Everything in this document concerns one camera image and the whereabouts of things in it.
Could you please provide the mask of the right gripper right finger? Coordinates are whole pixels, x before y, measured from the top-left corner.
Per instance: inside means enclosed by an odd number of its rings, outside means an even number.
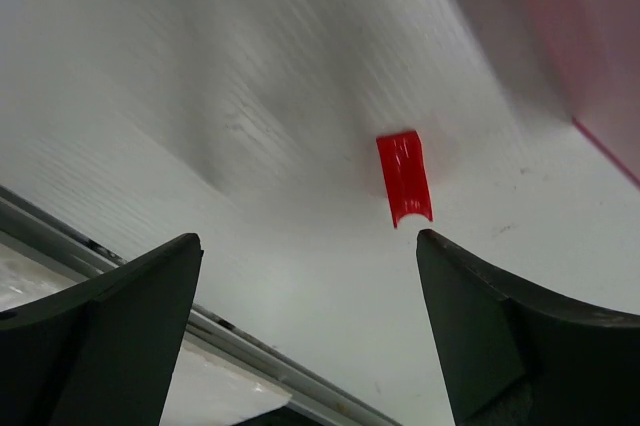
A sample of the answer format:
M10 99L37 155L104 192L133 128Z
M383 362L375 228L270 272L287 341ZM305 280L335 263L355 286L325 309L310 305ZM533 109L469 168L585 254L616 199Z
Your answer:
M638 316L553 292L431 229L416 256L455 424L638 424Z

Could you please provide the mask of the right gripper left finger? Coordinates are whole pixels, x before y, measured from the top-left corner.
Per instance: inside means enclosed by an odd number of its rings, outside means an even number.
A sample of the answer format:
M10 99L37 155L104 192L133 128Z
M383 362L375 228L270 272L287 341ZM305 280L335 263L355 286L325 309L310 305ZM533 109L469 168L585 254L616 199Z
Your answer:
M184 234L2 312L2 424L158 424L202 256L198 235Z

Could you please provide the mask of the small red lego slope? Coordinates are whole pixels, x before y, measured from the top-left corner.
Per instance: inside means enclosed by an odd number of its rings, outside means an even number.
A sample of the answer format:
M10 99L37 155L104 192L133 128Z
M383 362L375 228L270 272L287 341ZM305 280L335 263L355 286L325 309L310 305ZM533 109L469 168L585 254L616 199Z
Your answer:
M376 146L394 228L410 215L432 222L433 206L418 132L379 136Z

